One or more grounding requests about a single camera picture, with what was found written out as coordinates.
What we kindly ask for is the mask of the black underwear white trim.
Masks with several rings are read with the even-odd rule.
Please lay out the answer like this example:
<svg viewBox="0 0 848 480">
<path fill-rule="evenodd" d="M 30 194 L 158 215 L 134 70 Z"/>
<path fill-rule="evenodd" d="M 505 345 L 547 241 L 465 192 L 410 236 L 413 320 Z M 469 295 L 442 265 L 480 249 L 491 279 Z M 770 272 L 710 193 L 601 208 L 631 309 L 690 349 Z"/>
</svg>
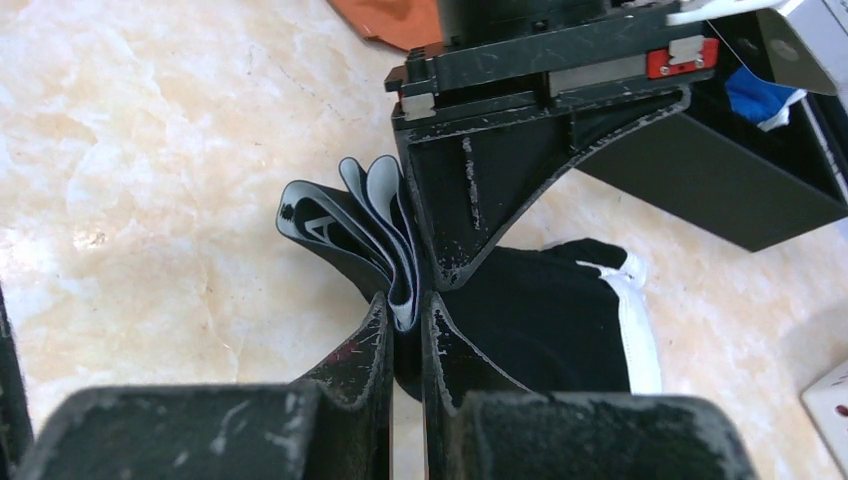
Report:
<svg viewBox="0 0 848 480">
<path fill-rule="evenodd" d="M 278 231 L 330 263 L 366 298 L 386 297 L 395 376 L 421 395 L 424 301 L 431 267 L 397 160 L 339 165 L 343 189 L 305 180 L 283 190 Z M 635 254 L 592 238 L 542 250 L 497 247 L 441 299 L 459 333 L 535 391 L 658 394 L 662 375 Z"/>
</svg>

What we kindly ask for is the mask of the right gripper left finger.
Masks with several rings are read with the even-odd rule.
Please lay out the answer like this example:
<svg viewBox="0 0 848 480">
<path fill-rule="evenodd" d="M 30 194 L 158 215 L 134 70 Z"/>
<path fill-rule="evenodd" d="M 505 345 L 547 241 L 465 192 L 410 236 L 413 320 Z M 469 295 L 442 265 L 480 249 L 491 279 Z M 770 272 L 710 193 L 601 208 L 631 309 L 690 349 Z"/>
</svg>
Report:
<svg viewBox="0 0 848 480">
<path fill-rule="evenodd" d="M 392 315 L 288 384 L 96 387 L 52 414 L 20 479 L 387 479 Z"/>
</svg>

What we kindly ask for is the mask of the orange underwear cream waistband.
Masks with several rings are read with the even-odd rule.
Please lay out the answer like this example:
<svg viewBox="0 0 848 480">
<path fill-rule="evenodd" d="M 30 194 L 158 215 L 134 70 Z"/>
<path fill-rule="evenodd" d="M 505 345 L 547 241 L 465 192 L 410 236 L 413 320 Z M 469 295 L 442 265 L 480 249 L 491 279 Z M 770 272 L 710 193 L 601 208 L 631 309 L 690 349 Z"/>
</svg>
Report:
<svg viewBox="0 0 848 480">
<path fill-rule="evenodd" d="M 329 0 L 363 39 L 402 51 L 442 40 L 435 0 Z"/>
</svg>

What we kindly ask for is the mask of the black display case glass lid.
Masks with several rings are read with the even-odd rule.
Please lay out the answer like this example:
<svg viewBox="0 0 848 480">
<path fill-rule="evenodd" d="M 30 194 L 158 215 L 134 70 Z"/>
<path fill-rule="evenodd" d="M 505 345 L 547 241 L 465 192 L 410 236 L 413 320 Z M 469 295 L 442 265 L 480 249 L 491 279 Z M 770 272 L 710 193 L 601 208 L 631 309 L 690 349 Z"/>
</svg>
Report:
<svg viewBox="0 0 848 480">
<path fill-rule="evenodd" d="M 581 165 L 588 175 L 749 251 L 847 215 L 847 5 L 797 1 L 712 23 L 716 75 L 681 114 Z M 804 89 L 769 132 L 734 113 L 724 82 L 740 67 Z"/>
</svg>

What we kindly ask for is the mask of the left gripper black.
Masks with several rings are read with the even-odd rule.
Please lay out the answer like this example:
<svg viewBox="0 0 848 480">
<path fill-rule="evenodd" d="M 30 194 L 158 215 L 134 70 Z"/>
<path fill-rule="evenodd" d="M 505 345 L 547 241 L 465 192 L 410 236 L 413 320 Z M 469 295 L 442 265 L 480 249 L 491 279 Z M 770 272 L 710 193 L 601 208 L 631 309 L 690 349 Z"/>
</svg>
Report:
<svg viewBox="0 0 848 480">
<path fill-rule="evenodd" d="M 719 55 L 680 1 L 441 1 L 437 18 L 384 85 L 440 291 L 569 170 L 687 109 Z"/>
</svg>

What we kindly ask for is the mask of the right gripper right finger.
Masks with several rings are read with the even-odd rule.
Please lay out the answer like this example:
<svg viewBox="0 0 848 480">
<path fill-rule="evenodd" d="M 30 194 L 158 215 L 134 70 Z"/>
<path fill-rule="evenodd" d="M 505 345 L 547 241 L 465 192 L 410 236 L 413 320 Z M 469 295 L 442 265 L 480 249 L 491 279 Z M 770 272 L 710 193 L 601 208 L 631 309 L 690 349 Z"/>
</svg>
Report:
<svg viewBox="0 0 848 480">
<path fill-rule="evenodd" d="M 696 397 L 536 393 L 482 354 L 442 298 L 421 314 L 430 479 L 753 479 L 735 426 Z"/>
</svg>

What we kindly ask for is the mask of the royal blue underwear white trim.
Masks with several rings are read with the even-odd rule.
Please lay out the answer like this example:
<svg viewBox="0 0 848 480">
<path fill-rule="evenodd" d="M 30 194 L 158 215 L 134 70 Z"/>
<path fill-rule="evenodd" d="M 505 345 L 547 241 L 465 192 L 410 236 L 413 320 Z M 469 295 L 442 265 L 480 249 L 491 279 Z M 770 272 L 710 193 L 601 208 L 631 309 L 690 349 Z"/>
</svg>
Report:
<svg viewBox="0 0 848 480">
<path fill-rule="evenodd" d="M 769 132 L 790 123 L 790 107 L 807 91 L 769 83 L 740 67 L 724 82 L 731 110 L 760 130 Z"/>
</svg>

